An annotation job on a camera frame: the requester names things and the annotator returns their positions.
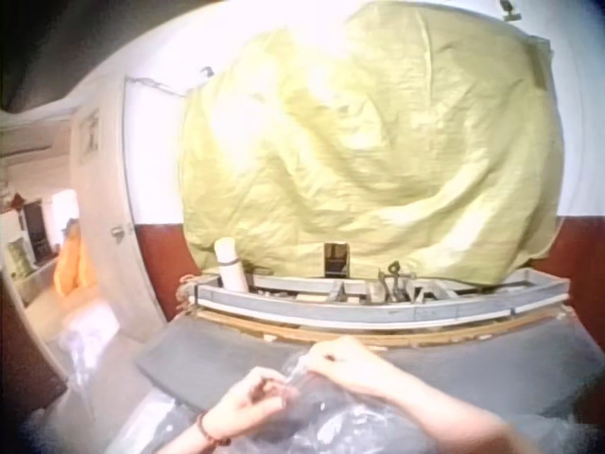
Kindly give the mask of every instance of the white cylinder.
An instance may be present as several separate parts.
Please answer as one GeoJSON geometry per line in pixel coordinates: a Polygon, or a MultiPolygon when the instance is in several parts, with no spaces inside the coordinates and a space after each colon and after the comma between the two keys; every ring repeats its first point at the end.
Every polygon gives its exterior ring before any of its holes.
{"type": "Polygon", "coordinates": [[[248,291],[248,282],[244,274],[242,261],[235,250],[235,240],[225,236],[215,242],[215,253],[218,259],[218,270],[223,287],[233,291],[248,291]]]}

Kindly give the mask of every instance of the red bracelet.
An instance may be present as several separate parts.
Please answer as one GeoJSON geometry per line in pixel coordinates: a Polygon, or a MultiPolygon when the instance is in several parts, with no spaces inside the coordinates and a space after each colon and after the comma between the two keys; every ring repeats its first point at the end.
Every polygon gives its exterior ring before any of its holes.
{"type": "Polygon", "coordinates": [[[206,415],[206,412],[200,413],[196,418],[196,426],[204,438],[208,441],[211,447],[219,447],[219,446],[228,446],[231,444],[231,438],[223,438],[222,440],[217,440],[212,435],[210,435],[202,424],[202,419],[206,415]]]}

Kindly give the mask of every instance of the metal rail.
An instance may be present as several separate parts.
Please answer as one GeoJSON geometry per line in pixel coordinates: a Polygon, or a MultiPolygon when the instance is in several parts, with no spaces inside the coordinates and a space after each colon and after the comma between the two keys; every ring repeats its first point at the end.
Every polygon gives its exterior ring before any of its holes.
{"type": "MultiPolygon", "coordinates": [[[[210,280],[203,285],[196,285],[195,294],[189,296],[189,301],[190,303],[220,312],[251,317],[265,322],[335,330],[394,331],[451,326],[499,319],[539,307],[559,304],[568,299],[569,281],[566,279],[532,270],[520,270],[514,276],[514,279],[511,278],[508,280],[509,284],[519,282],[519,279],[523,278],[523,282],[529,283],[531,287],[515,290],[510,293],[439,300],[426,305],[402,303],[380,306],[357,306],[333,302],[293,301],[253,293],[238,293],[224,288],[213,287],[216,285],[217,280],[216,282],[210,280]]],[[[254,283],[261,287],[260,284],[266,284],[267,279],[266,276],[263,276],[262,279],[258,280],[254,276],[254,283]]],[[[271,277],[269,283],[274,285],[275,281],[281,281],[282,279],[271,277]]],[[[285,280],[285,286],[275,289],[292,290],[293,288],[304,288],[304,290],[300,291],[330,293],[335,288],[335,281],[337,281],[334,279],[314,280],[294,278],[287,278],[285,280]]],[[[355,294],[358,291],[359,293],[357,294],[365,294],[367,289],[365,281],[345,280],[343,282],[347,294],[355,294]],[[361,283],[364,284],[363,293],[361,292],[361,288],[358,287],[361,283]]],[[[448,290],[451,290],[450,286],[452,284],[454,284],[454,287],[462,286],[459,283],[451,283],[450,281],[440,282],[445,283],[441,287],[448,290]]],[[[443,292],[442,295],[447,296],[451,295],[451,293],[443,292]]]]}

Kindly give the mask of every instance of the gray mat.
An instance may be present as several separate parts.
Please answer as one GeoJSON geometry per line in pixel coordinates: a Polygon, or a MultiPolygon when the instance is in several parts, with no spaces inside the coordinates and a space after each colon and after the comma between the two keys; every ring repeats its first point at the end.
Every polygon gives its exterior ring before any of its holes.
{"type": "MultiPolygon", "coordinates": [[[[280,369],[304,349],[180,317],[146,345],[136,363],[154,386],[195,410],[206,410],[252,367],[280,369]]],[[[567,417],[605,368],[603,353],[572,318],[489,340],[393,349],[385,357],[429,384],[503,416],[567,417]]]]}

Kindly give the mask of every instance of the wooden base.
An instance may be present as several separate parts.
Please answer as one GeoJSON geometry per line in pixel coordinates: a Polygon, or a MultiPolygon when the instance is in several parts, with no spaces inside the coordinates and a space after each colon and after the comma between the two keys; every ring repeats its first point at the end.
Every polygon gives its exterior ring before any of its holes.
{"type": "MultiPolygon", "coordinates": [[[[329,341],[344,333],[310,330],[303,327],[280,326],[270,323],[260,323],[250,319],[233,317],[208,309],[193,309],[190,316],[229,326],[246,334],[256,337],[271,336],[272,339],[281,339],[291,342],[315,343],[329,341]]],[[[430,345],[444,345],[471,340],[485,340],[493,336],[506,334],[545,319],[555,317],[575,317],[573,309],[565,306],[550,307],[536,310],[516,317],[500,321],[475,324],[473,326],[441,328],[433,330],[416,330],[414,332],[397,332],[392,334],[352,334],[364,344],[374,347],[420,347],[430,345]]]]}

